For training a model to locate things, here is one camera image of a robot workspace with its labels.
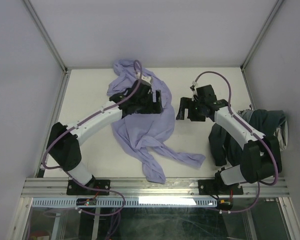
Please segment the lilac purple jacket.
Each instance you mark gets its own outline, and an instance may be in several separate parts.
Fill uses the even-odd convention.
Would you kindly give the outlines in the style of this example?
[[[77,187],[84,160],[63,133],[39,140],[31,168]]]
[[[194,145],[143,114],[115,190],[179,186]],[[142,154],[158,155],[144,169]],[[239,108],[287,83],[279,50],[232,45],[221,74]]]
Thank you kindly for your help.
[[[160,114],[132,114],[111,124],[112,132],[126,154],[142,163],[142,172],[149,182],[164,184],[166,176],[160,164],[148,152],[154,152],[176,160],[187,166],[200,168],[206,157],[202,154],[176,152],[164,142],[170,138],[175,128],[175,110],[172,94],[166,83],[146,68],[142,74],[151,78],[151,85],[160,90],[163,112]]]

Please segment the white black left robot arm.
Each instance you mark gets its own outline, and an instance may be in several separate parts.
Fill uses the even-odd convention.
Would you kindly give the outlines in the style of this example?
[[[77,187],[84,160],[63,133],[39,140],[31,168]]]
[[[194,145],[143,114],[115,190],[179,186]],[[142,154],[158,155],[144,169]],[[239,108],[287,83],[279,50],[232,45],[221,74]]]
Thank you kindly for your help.
[[[46,153],[73,180],[83,194],[95,188],[94,176],[82,161],[81,145],[104,127],[132,114],[160,114],[161,91],[150,83],[136,80],[131,87],[112,95],[95,113],[73,123],[55,123],[50,131]]]

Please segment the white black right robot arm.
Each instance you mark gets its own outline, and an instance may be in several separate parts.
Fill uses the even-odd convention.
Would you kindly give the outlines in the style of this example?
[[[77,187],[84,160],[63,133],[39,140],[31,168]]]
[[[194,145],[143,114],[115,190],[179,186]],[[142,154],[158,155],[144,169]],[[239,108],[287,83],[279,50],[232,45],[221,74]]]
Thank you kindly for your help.
[[[242,149],[239,165],[218,171],[213,187],[220,194],[232,185],[261,182],[273,176],[277,182],[282,171],[279,141],[275,136],[266,136],[243,120],[232,109],[230,102],[218,99],[213,87],[206,85],[193,91],[192,97],[180,99],[177,120],[190,119],[204,122],[207,118],[222,127]]]

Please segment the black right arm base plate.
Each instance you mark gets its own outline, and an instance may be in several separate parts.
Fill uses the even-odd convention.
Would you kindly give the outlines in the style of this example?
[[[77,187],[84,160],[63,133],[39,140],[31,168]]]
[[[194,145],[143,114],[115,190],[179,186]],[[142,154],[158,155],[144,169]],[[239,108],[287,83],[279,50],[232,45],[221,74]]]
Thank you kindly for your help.
[[[222,182],[218,182],[215,179],[199,179],[198,183],[198,192],[199,195],[238,195],[241,196],[244,194],[243,188],[239,187],[238,183],[232,185],[225,185]]]

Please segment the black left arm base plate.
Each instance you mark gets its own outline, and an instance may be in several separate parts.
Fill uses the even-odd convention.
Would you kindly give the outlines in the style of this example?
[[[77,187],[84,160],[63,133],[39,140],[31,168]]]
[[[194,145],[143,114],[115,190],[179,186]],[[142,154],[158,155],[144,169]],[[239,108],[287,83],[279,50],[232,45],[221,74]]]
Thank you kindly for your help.
[[[68,180],[66,194],[68,196],[108,196],[110,193],[111,181],[109,179],[91,179],[85,187],[81,186],[73,179]]]

